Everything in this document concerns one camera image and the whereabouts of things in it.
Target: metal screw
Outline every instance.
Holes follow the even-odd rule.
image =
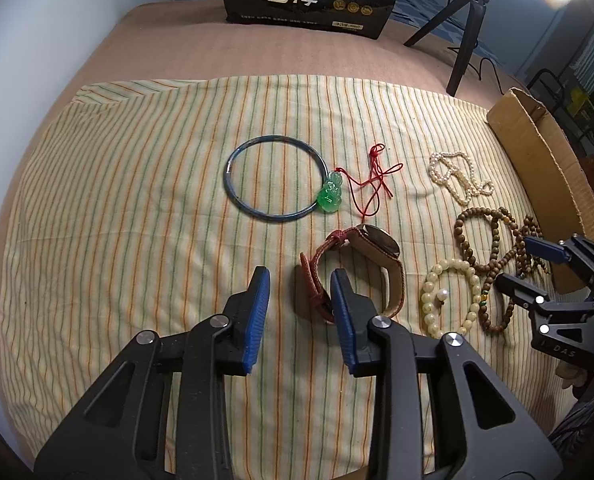
[[[155,333],[152,330],[142,330],[137,334],[136,339],[140,345],[149,345],[155,340]]]
[[[372,321],[377,328],[388,328],[392,323],[391,319],[386,316],[375,316]]]
[[[464,338],[456,332],[449,332],[443,337],[450,346],[462,346],[464,344]]]
[[[229,322],[231,320],[223,314],[217,314],[217,316],[211,317],[211,326],[215,328],[224,328]]]

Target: pearl necklace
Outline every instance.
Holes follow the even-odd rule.
[[[480,301],[482,300],[480,279],[475,274],[475,269],[473,269],[468,262],[451,258],[450,260],[440,260],[437,264],[431,267],[430,272],[426,275],[426,281],[424,282],[424,285],[422,285],[421,310],[424,313],[426,331],[436,339],[439,339],[443,335],[443,332],[439,327],[439,323],[437,323],[437,320],[439,319],[439,311],[435,312],[433,301],[437,298],[443,306],[444,302],[448,299],[449,293],[445,288],[441,288],[435,292],[435,286],[439,283],[440,274],[448,269],[455,269],[464,273],[469,285],[471,285],[471,306],[469,308],[469,313],[466,315],[466,319],[461,327],[456,330],[458,334],[468,334],[468,331],[472,328],[473,322],[477,320],[477,313],[480,310]]]
[[[450,158],[460,156],[468,164],[468,176],[455,164],[450,161]],[[445,174],[439,173],[435,167],[441,162],[448,168]],[[473,164],[471,157],[464,152],[436,152],[430,156],[428,165],[428,174],[430,180],[432,180],[438,186],[444,186],[451,196],[462,206],[467,206],[471,201],[471,198],[477,195],[490,196],[493,194],[495,188],[491,180],[485,180],[481,184],[475,178],[475,165]],[[459,193],[450,183],[451,177],[455,175],[457,181],[464,189],[464,198],[459,196]]]

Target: green jade pendant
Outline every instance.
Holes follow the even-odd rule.
[[[339,171],[328,173],[328,179],[317,194],[317,203],[326,213],[334,213],[341,205],[342,176]]]

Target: tripod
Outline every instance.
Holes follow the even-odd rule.
[[[459,86],[462,77],[466,73],[468,63],[471,60],[472,51],[477,43],[477,36],[482,28],[482,22],[484,21],[484,14],[486,14],[486,3],[489,0],[453,0],[437,15],[432,18],[426,25],[418,30],[406,43],[405,46],[413,46],[429,32],[437,28],[440,23],[445,22],[455,12],[460,10],[467,4],[471,4],[471,8],[468,12],[468,19],[466,20],[466,27],[464,28],[464,36],[462,37],[462,43],[459,47],[459,53],[453,65],[453,72],[451,78],[446,87],[446,92],[450,96],[455,96],[457,87]]]

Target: striped cloth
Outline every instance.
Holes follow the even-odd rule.
[[[312,254],[334,229],[359,223],[347,194],[336,214],[267,224],[227,199],[221,171],[251,137],[296,137],[329,167],[367,173],[367,152],[383,142],[381,164],[394,192],[373,222],[399,242],[407,297],[397,321],[420,330],[419,294],[429,268],[456,256],[460,207],[427,176],[429,155],[464,150],[479,178],[496,185],[473,205],[532,212],[513,166],[485,123],[486,110],[393,84],[326,76],[242,76],[210,81],[136,81],[82,88],[43,132],[14,198],[0,292],[2,386],[11,416],[37,453],[74,402],[142,329],[182,332],[220,312],[257,265],[271,272],[263,346],[253,373],[227,381],[237,478],[326,479],[365,464],[373,380],[350,377],[337,334],[311,316],[299,252]],[[285,144],[249,149],[234,168],[245,201],[270,212],[308,204],[320,177],[308,155]],[[488,259],[490,226],[466,234]],[[504,230],[501,251],[512,243]],[[347,269],[355,290],[385,305],[380,269],[342,249],[320,274]],[[552,293],[549,280],[536,278]],[[457,328],[471,303],[462,274],[442,275],[451,291],[443,330]],[[491,294],[493,319],[501,297]],[[516,310],[503,336],[475,326],[469,341],[550,430],[572,403],[555,361],[530,348],[530,322]],[[423,391],[425,464],[431,425]],[[174,406],[170,417],[175,416]],[[173,463],[169,432],[167,464]]]

